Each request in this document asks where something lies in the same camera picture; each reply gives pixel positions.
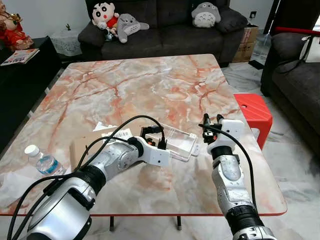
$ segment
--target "red table edge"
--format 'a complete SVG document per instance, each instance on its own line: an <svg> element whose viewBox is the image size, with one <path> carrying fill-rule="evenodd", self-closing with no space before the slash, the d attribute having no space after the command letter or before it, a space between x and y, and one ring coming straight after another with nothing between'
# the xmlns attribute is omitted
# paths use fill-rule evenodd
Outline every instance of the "red table edge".
<svg viewBox="0 0 320 240"><path fill-rule="evenodd" d="M281 216L285 214L288 211L286 209L284 212L277 212L277 213L261 213L259 216L261 217L276 217L276 216ZM18 217L25 217L27 214L18 214ZM133 213L133 214L90 214L91 217L176 217L176 216L181 216L181 217L223 217L224 215L222 213L195 213L195 214L190 214L190 213L155 213L155 214L142 214L142 213ZM12 217L12 214L0 214L0 217Z"/></svg>

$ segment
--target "water bottle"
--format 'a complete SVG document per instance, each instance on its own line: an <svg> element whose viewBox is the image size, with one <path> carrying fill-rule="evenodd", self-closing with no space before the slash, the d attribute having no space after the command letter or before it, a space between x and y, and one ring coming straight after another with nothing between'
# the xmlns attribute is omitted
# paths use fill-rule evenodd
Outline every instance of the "water bottle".
<svg viewBox="0 0 320 240"><path fill-rule="evenodd" d="M44 175L63 175L66 172L64 166L54 156L40 150L36 145L27 146L24 153L28 155L28 162Z"/></svg>

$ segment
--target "white lace cloth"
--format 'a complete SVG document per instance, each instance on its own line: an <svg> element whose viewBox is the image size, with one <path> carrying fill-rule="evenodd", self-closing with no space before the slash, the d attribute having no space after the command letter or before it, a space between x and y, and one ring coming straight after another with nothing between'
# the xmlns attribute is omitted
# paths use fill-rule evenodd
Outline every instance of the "white lace cloth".
<svg viewBox="0 0 320 240"><path fill-rule="evenodd" d="M70 31L62 30L55 32L50 38L58 54L68 57L82 54L78 35L81 29L72 29Z"/></svg>

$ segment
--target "marble floor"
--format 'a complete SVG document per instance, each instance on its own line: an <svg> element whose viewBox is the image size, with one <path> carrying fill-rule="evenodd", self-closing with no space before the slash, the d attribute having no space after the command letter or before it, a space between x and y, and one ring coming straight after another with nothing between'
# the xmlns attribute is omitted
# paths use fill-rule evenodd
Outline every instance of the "marble floor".
<svg viewBox="0 0 320 240"><path fill-rule="evenodd" d="M270 38L260 35L252 60L264 64ZM248 63L232 63L222 69L235 93L260 92L262 70ZM278 240L320 239L320 159L300 138L286 116L263 97L273 115L273 125L263 154L287 202L287 213L263 217ZM10 217L0 217L0 239L7 235ZM116 217L109 232L107 217L94 217L85 240L231 240L223 217L182 217L182 231L175 217Z"/></svg>

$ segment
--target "cardboard box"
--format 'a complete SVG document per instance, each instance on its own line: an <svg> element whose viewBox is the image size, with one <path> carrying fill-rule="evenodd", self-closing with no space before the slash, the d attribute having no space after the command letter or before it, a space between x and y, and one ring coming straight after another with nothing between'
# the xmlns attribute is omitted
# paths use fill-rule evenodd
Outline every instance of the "cardboard box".
<svg viewBox="0 0 320 240"><path fill-rule="evenodd" d="M251 55L254 52L256 42L240 43L238 51L236 52L232 62L241 63L250 61Z"/></svg>
<svg viewBox="0 0 320 240"><path fill-rule="evenodd" d="M243 37L241 40L242 44L253 43L257 39L259 27L253 24L248 24L244 29Z"/></svg>
<svg viewBox="0 0 320 240"><path fill-rule="evenodd" d="M151 125L153 125L153 124L150 122L146 122L144 120L138 119L138 120L135 120L135 121L127 124L126 126L124 126L122 130L130 129L132 136L140 136L141 127L147 127L147 126L151 126ZM106 134L112 133L115 129L116 129L116 127L112 127L112 128L108 128L105 130L87 132L87 133L84 133L84 134L78 136L77 138L75 138L72 141L71 145L69 146L71 169L74 170L76 168L76 166L78 165L78 163L81 159L81 156L85 152L86 148L93 141L95 141L98 138L105 137ZM89 156L96 153L97 150L102 146L103 143L104 143L104 141L101 140L101 141L97 142L96 144L94 144L90 148L90 150L89 150L86 158L83 160L82 164L84 164L88 160Z"/></svg>

